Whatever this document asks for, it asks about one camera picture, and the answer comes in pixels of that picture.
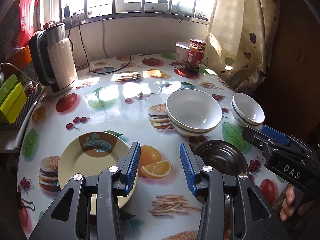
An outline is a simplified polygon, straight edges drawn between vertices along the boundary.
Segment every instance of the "silver screw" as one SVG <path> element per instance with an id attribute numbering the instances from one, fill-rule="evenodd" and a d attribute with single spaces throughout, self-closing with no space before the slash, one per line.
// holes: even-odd
<path id="1" fill-rule="evenodd" d="M 73 176 L 73 179 L 74 180 L 81 180 L 82 179 L 82 175 L 78 173 L 78 174 Z"/>
<path id="2" fill-rule="evenodd" d="M 209 172 L 209 171 L 212 171 L 212 167 L 209 165 L 206 165 L 206 166 L 203 166 L 203 170 Z"/>
<path id="3" fill-rule="evenodd" d="M 111 166 L 111 167 L 109 168 L 109 171 L 113 173 L 113 172 L 118 171 L 118 169 L 119 169 L 119 168 L 118 168 L 117 166 Z"/>
<path id="4" fill-rule="evenodd" d="M 246 180 L 246 179 L 248 178 L 248 175 L 245 174 L 245 173 L 240 173 L 240 174 L 239 174 L 239 178 L 240 178 L 240 179 L 243 179 L 243 180 Z"/>

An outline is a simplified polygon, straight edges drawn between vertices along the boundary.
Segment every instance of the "electric kettle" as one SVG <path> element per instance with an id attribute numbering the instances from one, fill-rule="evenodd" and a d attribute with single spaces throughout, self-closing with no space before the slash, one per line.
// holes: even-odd
<path id="1" fill-rule="evenodd" d="M 40 31 L 29 44 L 34 68 L 49 95 L 71 89 L 78 77 L 64 23 Z"/>

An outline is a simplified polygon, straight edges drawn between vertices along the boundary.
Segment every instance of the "white wall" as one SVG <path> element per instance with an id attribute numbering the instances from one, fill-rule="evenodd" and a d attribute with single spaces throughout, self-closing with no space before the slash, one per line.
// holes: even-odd
<path id="1" fill-rule="evenodd" d="M 103 21 L 105 47 L 109 57 L 141 53 L 175 53 L 175 43 L 189 42 L 191 38 L 205 40 L 208 26 L 201 23 L 161 17 L 126 17 Z M 81 34 L 89 62 L 104 59 L 102 24 L 92 22 L 81 25 Z M 79 27 L 71 29 L 76 66 L 86 63 Z"/>

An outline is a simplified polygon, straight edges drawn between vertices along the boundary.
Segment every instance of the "red jar lid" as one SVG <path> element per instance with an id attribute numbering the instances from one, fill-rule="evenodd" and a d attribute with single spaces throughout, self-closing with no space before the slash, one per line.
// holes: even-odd
<path id="1" fill-rule="evenodd" d="M 190 43 L 195 43 L 195 44 L 200 45 L 200 46 L 207 45 L 207 43 L 205 41 L 201 41 L 201 40 L 198 40 L 198 39 L 190 39 Z"/>

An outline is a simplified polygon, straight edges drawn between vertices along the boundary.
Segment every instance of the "window sill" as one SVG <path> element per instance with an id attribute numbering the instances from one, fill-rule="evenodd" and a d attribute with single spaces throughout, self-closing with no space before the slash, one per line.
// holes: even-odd
<path id="1" fill-rule="evenodd" d="M 90 23 L 90 22 L 100 21 L 100 16 L 90 17 L 90 18 L 84 19 L 84 14 L 79 14 L 79 17 L 80 17 L 80 24 L 81 25 L 86 24 L 86 23 Z M 115 19 L 115 18 L 125 18 L 125 17 L 162 17 L 162 18 L 173 18 L 173 19 L 184 20 L 184 21 L 186 20 L 186 21 L 209 25 L 209 21 L 205 21 L 202 19 L 192 18 L 192 17 L 188 17 L 188 16 L 180 16 L 177 14 L 162 13 L 162 12 L 125 12 L 125 13 L 102 15 L 101 17 L 102 17 L 102 20 Z M 66 25 L 66 29 L 70 28 L 70 20 L 71 20 L 71 17 L 63 19 L 63 22 Z M 79 25 L 78 24 L 78 16 L 74 15 L 72 18 L 72 26 L 71 27 L 75 27 L 78 25 Z"/>

